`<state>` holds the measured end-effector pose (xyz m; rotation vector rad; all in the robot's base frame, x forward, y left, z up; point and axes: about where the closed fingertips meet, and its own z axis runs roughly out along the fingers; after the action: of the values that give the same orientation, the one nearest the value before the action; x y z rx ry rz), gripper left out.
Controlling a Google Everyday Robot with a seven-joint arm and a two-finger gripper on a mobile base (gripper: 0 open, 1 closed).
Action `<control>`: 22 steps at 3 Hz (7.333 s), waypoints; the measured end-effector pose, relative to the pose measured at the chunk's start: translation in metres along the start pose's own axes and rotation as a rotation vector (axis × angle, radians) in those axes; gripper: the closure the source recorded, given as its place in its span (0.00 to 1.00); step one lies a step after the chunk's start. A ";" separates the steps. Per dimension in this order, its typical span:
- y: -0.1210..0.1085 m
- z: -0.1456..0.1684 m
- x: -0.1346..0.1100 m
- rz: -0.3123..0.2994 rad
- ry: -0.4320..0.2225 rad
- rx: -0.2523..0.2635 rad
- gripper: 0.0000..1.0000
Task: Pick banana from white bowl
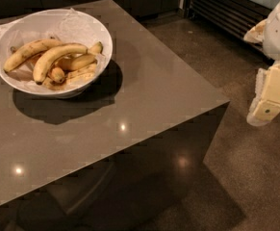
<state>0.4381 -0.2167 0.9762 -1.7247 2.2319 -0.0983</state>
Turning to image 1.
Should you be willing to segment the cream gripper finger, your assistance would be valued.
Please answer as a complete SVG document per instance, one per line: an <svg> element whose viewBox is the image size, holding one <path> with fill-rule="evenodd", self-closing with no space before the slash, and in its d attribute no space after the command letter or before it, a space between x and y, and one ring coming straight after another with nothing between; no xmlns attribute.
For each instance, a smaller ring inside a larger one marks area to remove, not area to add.
<svg viewBox="0 0 280 231"><path fill-rule="evenodd" d="M261 94L264 88L264 83L266 79L266 70L263 68L259 68L256 75L256 83L255 83L255 97L253 98L251 105L249 107L248 115L246 117L246 121L248 124L259 127L267 124L266 121L262 121L259 118L256 118L254 115L254 111L259 104Z"/></svg>
<svg viewBox="0 0 280 231"><path fill-rule="evenodd" d="M264 88L254 115L262 121L272 121L280 114L280 62L266 72Z"/></svg>

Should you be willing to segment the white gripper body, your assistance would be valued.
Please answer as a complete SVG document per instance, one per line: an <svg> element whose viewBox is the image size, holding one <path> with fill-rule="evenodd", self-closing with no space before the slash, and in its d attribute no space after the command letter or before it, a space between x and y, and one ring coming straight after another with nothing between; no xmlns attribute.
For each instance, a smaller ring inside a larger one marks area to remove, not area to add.
<svg viewBox="0 0 280 231"><path fill-rule="evenodd" d="M246 32L243 40L261 44L266 56L280 61L280 2L266 19Z"/></svg>

